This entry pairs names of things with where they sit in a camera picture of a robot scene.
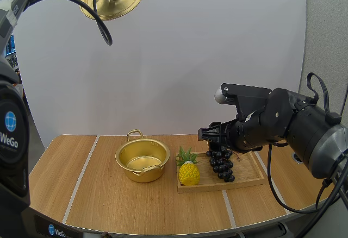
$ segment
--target blue logo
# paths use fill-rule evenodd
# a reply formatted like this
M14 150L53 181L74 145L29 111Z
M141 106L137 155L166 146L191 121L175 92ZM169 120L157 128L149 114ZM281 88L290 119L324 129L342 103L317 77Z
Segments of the blue logo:
M54 235L54 226L52 224L48 226L48 232L49 234Z
M5 115L5 125L8 131L13 132L17 126L17 119L12 111L9 111Z

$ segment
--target golden pot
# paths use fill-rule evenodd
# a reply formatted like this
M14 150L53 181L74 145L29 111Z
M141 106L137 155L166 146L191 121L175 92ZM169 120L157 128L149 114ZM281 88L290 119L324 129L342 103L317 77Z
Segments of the golden pot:
M129 140L132 133L138 132L139 139ZM170 156L166 144L146 139L140 130L132 130L127 134L127 143L116 151L116 161L125 170L126 176L140 183L155 181L162 176L164 164Z

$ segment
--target pineapple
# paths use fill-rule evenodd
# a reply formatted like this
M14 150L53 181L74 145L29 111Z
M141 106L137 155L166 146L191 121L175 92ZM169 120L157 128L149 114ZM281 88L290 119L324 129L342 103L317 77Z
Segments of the pineapple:
M179 158L177 166L180 166L179 169L179 180L183 185L196 185L200 182L200 172L195 166L196 163L196 154L190 154L191 147L187 153L180 147Z

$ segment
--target gold lid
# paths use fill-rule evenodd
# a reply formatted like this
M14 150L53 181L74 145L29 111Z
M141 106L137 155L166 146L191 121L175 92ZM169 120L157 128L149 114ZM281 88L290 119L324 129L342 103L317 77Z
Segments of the gold lid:
M93 0L81 0L93 9ZM102 20L112 20L133 10L141 0L96 0L97 12ZM84 8L81 11L88 18L94 19Z

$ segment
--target wego logo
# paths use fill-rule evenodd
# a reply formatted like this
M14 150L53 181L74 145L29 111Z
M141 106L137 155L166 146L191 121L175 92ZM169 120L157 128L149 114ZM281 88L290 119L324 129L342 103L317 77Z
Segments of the wego logo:
M5 115L5 126L7 130L10 132L15 131L16 129L17 119L12 111L7 112ZM7 137L7 134L4 134L2 132L0 132L0 142L14 148L18 147L18 142L15 140L14 137Z
M58 229L55 229L55 227L54 227L52 224L50 224L50 225L48 226L48 232L49 232L49 234L51 234L51 235L56 234L56 235L61 236L61 237L66 237L66 235L65 235L64 232L62 232L62 231L60 231L60 230L58 230Z

